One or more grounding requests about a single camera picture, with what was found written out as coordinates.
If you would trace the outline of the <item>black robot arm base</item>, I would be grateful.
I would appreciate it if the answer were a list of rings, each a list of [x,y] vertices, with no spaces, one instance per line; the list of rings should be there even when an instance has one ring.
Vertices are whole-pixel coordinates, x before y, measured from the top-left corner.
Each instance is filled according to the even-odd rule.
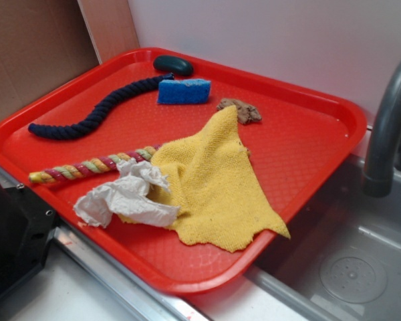
[[[57,219],[31,189],[0,184],[0,300],[44,268]]]

